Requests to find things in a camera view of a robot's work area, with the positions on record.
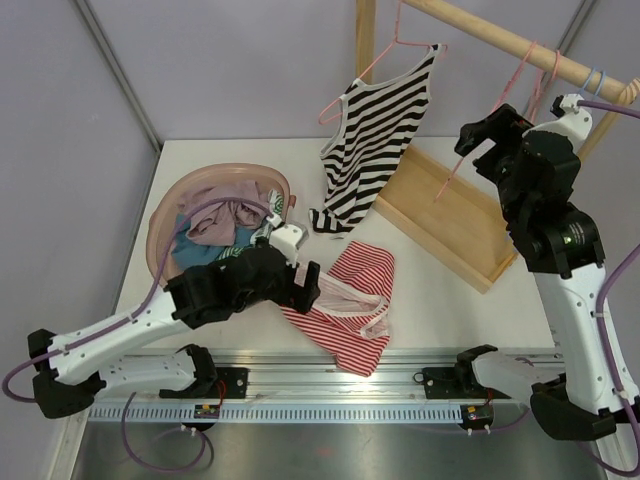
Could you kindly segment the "pink hanger of black top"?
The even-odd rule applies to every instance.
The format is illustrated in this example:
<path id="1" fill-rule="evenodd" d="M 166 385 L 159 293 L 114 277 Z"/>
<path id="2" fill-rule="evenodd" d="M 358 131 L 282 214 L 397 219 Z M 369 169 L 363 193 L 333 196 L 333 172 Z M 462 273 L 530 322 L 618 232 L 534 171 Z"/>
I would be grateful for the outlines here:
<path id="1" fill-rule="evenodd" d="M 400 25 L 402 7 L 405 1 L 396 1 L 394 31 L 389 44 L 375 55 L 376 7 L 372 1 L 356 2 L 356 78 L 367 84 L 373 82 L 375 66 L 396 46 L 424 48 L 429 50 L 430 43 L 402 40 Z"/>

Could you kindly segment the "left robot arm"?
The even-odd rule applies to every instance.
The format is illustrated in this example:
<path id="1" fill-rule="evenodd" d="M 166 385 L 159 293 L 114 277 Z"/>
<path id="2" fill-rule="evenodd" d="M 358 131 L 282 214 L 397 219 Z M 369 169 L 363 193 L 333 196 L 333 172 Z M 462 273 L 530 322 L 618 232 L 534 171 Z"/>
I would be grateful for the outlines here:
<path id="1" fill-rule="evenodd" d="M 227 321 L 270 301 L 307 313 L 320 295 L 320 267 L 291 265 L 273 247 L 194 266 L 152 293 L 148 302 L 66 335 L 31 333 L 28 348 L 37 370 L 35 402 L 48 419 L 81 412 L 99 397 L 152 392 L 162 398 L 205 398 L 218 372 L 204 347 L 189 344 L 166 357 L 132 358 L 130 352 L 165 337 Z"/>

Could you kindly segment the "green striped tank top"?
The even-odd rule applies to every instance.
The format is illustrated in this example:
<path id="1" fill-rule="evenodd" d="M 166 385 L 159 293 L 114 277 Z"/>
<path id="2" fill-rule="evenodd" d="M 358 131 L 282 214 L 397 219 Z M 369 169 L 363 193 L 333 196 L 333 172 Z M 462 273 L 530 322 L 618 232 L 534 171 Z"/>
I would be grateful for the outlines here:
<path id="1" fill-rule="evenodd" d="M 277 190 L 272 189 L 267 194 L 269 209 L 272 214 L 281 216 L 284 208 L 284 196 Z M 257 229 L 249 229 L 237 225 L 235 228 L 235 243 L 225 247 L 218 255 L 217 260 L 224 260 L 230 257 L 237 257 L 244 250 L 253 247 L 259 240 L 267 239 L 272 230 L 272 225 L 264 219 Z"/>

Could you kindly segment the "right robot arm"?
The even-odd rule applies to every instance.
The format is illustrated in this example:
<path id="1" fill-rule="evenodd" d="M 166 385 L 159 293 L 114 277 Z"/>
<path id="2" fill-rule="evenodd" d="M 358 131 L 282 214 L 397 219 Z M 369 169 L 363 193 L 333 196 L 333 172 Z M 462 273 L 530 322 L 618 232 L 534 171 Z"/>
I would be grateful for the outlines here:
<path id="1" fill-rule="evenodd" d="M 534 276 L 565 366 L 561 374 L 528 367 L 482 345 L 458 355 L 455 387 L 466 396 L 490 389 L 523 403 L 561 441 L 595 441 L 639 416 L 639 388 L 607 313 L 611 276 L 601 236 L 570 200 L 592 107 L 578 94 L 561 95 L 553 119 L 536 125 L 505 104 L 462 126 L 454 148 L 466 156 L 492 142 L 473 164 L 497 188 L 507 232 Z"/>

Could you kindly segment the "pink hanger of mauve top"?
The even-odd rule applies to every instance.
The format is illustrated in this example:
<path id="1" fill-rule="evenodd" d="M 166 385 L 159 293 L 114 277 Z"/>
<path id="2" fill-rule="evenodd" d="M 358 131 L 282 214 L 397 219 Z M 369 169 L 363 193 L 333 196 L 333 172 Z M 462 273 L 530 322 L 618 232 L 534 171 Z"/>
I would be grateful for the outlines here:
<path id="1" fill-rule="evenodd" d="M 535 122 L 543 97 L 546 95 L 556 79 L 560 58 L 561 52 L 556 50 L 554 65 L 551 72 L 539 70 L 537 73 L 534 87 L 525 109 L 525 117 L 531 123 Z"/>

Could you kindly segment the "teal tank top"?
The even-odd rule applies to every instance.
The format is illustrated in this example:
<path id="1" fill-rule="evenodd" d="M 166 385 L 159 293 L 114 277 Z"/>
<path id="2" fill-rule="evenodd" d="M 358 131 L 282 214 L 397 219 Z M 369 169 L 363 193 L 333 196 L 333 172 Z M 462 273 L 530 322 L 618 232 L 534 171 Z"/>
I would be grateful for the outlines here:
<path id="1" fill-rule="evenodd" d="M 231 246 L 199 245 L 186 236 L 190 227 L 186 223 L 175 237 L 175 245 L 171 251 L 172 258 L 180 270 L 239 255 L 250 245 L 253 230 L 238 226 L 235 229 L 235 243 Z"/>

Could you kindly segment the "pink hanger of red top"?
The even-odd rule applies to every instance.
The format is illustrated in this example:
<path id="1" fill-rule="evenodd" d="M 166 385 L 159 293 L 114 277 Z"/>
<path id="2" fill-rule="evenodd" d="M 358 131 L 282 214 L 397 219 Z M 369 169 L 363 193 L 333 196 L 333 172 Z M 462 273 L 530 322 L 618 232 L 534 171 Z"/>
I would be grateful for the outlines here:
<path id="1" fill-rule="evenodd" d="M 518 79 L 520 78 L 522 72 L 524 71 L 524 68 L 528 62 L 528 59 L 530 57 L 530 55 L 532 54 L 532 52 L 534 51 L 534 49 L 536 48 L 536 46 L 538 45 L 537 41 L 533 41 L 530 43 L 526 53 L 524 54 L 524 56 L 522 57 L 522 59 L 520 60 L 519 65 L 517 66 L 517 68 L 515 69 L 514 73 L 512 74 L 512 76 L 510 77 L 510 79 L 507 81 L 507 83 L 505 84 L 505 87 L 502 91 L 502 93 L 500 94 L 500 96 L 498 97 L 498 99 L 496 100 L 496 102 L 494 103 L 494 105 L 492 106 L 490 113 L 493 113 L 496 111 L 496 109 L 498 107 L 500 107 L 506 100 L 507 96 L 509 95 L 509 93 L 511 92 L 511 90 L 513 89 L 514 85 L 516 84 L 516 82 L 518 81 Z M 451 170 L 451 173 L 449 174 L 449 176 L 447 177 L 447 179 L 445 180 L 445 182 L 443 183 L 443 185 L 441 186 L 440 190 L 438 191 L 438 193 L 435 195 L 434 197 L 434 202 L 438 202 L 439 199 L 443 196 L 443 194 L 445 193 L 445 191 L 449 188 L 451 182 L 454 180 L 456 174 L 458 173 L 458 170 L 460 169 L 460 167 L 462 166 L 464 160 L 465 160 L 466 156 L 465 155 L 461 155 L 457 161 L 457 163 L 454 165 L 453 169 Z"/>

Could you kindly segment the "mauve tank top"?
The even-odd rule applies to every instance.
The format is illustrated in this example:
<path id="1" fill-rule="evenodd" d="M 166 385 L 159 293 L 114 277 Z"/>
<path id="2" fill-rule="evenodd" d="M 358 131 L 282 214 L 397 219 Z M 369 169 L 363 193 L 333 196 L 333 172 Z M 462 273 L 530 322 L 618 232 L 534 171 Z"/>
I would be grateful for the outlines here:
<path id="1" fill-rule="evenodd" d="M 236 243 L 237 227 L 255 230 L 270 211 L 267 194 L 259 191 L 254 180 L 188 190 L 180 196 L 178 208 L 188 214 L 220 198 L 226 201 L 209 205 L 191 217 L 186 237 L 193 243 L 232 246 Z"/>

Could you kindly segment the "blue hanger of green top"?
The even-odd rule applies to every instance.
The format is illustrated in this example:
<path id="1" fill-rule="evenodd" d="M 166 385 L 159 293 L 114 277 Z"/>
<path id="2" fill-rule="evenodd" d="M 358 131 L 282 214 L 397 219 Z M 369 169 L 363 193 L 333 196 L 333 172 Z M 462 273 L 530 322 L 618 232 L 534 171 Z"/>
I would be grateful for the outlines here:
<path id="1" fill-rule="evenodd" d="M 593 93 L 594 97 L 599 97 L 599 94 L 600 94 L 600 92 L 601 92 L 601 90 L 602 90 L 602 88 L 604 86 L 605 80 L 606 80 L 606 71 L 605 70 L 601 70 L 600 71 L 600 79 L 599 79 L 598 85 L 596 87 L 596 90 Z"/>

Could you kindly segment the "black white striped tank top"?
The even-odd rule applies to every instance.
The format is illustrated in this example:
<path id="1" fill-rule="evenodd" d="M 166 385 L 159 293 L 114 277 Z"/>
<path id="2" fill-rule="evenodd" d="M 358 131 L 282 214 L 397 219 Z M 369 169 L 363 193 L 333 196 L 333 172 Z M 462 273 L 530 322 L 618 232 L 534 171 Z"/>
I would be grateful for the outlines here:
<path id="1" fill-rule="evenodd" d="M 314 232 L 340 238 L 366 217 L 421 125 L 444 50 L 431 45 L 408 72 L 378 84 L 356 79 L 339 97 L 338 129 L 319 155 L 327 188 L 322 207 L 309 211 Z"/>

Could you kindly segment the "red striped tank top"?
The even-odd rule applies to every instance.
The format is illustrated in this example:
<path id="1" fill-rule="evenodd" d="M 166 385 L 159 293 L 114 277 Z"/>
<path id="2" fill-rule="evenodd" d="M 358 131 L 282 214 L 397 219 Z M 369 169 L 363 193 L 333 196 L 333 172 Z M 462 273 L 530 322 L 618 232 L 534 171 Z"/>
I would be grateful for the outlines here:
<path id="1" fill-rule="evenodd" d="M 311 310 L 281 309 L 286 320 L 336 366 L 362 377 L 377 368 L 390 342 L 389 312 L 395 259 L 387 250 L 352 241 L 318 279 L 320 296 Z"/>

